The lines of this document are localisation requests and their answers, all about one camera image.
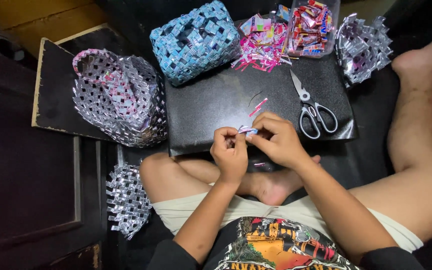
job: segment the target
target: foot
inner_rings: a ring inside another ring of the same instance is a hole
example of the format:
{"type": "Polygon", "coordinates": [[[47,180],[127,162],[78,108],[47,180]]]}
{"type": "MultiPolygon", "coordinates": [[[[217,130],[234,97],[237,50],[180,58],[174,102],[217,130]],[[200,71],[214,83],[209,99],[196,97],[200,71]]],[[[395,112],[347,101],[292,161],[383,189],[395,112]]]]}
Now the foot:
{"type": "Polygon", "coordinates": [[[410,50],[399,55],[391,66],[401,79],[410,77],[416,84],[432,84],[432,42],[422,49],[410,50]]]}
{"type": "MultiPolygon", "coordinates": [[[[319,164],[321,157],[316,155],[312,160],[319,164]]],[[[299,175],[290,169],[257,174],[258,180],[252,183],[251,194],[266,205],[279,206],[291,193],[303,187],[299,175]]]]}

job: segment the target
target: silver foil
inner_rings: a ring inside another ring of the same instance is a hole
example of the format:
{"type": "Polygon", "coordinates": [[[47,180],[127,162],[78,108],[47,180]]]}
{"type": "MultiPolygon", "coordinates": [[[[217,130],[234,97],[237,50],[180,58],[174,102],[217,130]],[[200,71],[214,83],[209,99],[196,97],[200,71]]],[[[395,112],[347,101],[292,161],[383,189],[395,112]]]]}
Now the silver foil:
{"type": "Polygon", "coordinates": [[[97,126],[116,142],[129,147],[151,147],[168,137],[165,92],[162,78],[143,58],[117,56],[106,51],[110,58],[90,54],[78,62],[81,71],[75,80],[73,101],[75,108],[89,123],[97,126]],[[130,89],[136,102],[136,113],[123,117],[124,107],[117,109],[111,100],[108,85],[97,80],[96,76],[119,68],[129,79],[130,89]]]}
{"type": "Polygon", "coordinates": [[[371,72],[391,62],[388,55],[393,52],[389,47],[392,40],[387,36],[389,28],[383,24],[384,20],[385,17],[378,16],[367,26],[353,13],[339,26],[336,54],[347,88],[370,78],[371,72]]]}
{"type": "Polygon", "coordinates": [[[110,221],[117,222],[111,230],[120,231],[128,240],[146,224],[153,205],[149,201],[141,178],[139,167],[128,165],[114,166],[109,174],[112,181],[106,181],[107,211],[110,221]]]}

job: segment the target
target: white shorts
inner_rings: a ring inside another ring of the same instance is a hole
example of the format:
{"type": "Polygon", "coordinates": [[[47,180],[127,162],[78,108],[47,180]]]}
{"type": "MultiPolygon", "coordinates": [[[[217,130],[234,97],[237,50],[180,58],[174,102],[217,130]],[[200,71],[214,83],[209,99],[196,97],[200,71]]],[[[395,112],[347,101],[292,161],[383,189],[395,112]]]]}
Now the white shorts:
{"type": "MultiPolygon", "coordinates": [[[[201,193],[186,198],[154,203],[153,208],[161,217],[166,228],[176,235],[206,194],[201,193]]],[[[368,210],[381,222],[389,234],[393,236],[393,239],[400,248],[413,252],[423,246],[421,239],[403,225],[379,212],[371,209],[368,210]]],[[[309,196],[287,205],[269,206],[259,201],[246,200],[234,195],[226,210],[220,228],[241,217],[268,217],[291,220],[318,230],[332,239],[326,223],[309,196]]]]}

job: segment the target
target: leg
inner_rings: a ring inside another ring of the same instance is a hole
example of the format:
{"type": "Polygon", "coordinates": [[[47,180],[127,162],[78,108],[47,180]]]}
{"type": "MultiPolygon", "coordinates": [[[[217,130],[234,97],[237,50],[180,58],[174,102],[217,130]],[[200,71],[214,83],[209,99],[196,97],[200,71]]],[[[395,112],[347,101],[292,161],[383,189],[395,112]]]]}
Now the leg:
{"type": "MultiPolygon", "coordinates": [[[[316,163],[320,159],[313,157],[316,163]]],[[[140,174],[149,199],[156,203],[208,192],[211,188],[208,184],[219,178],[219,169],[205,160],[157,153],[141,163],[140,174]]],[[[237,195],[253,195],[267,205],[281,205],[301,187],[299,176],[290,170],[254,172],[244,175],[237,195]]]]}
{"type": "Polygon", "coordinates": [[[393,61],[401,90],[388,134],[396,174],[351,189],[366,207],[432,238],[432,43],[393,61]]]}

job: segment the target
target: black handle scissors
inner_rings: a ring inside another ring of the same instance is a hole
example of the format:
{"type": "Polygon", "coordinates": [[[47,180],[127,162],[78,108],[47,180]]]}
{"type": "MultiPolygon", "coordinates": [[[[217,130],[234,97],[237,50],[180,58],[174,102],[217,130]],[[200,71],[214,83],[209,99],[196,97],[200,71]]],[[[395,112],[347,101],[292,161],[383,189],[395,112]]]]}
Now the black handle scissors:
{"type": "Polygon", "coordinates": [[[328,109],[327,107],[315,102],[311,95],[301,86],[301,81],[298,77],[291,71],[291,78],[293,79],[294,87],[296,88],[297,94],[299,95],[299,99],[303,103],[303,107],[301,108],[301,115],[299,117],[299,128],[303,132],[303,134],[310,139],[317,139],[321,137],[321,131],[318,128],[317,122],[321,123],[322,128],[327,133],[334,133],[338,129],[338,120],[336,119],[336,115],[328,109]],[[321,117],[320,111],[326,111],[332,118],[335,123],[335,126],[332,130],[329,130],[325,120],[321,117]],[[308,117],[311,122],[312,128],[316,131],[315,136],[309,135],[309,133],[304,130],[303,127],[303,118],[308,117]]]}

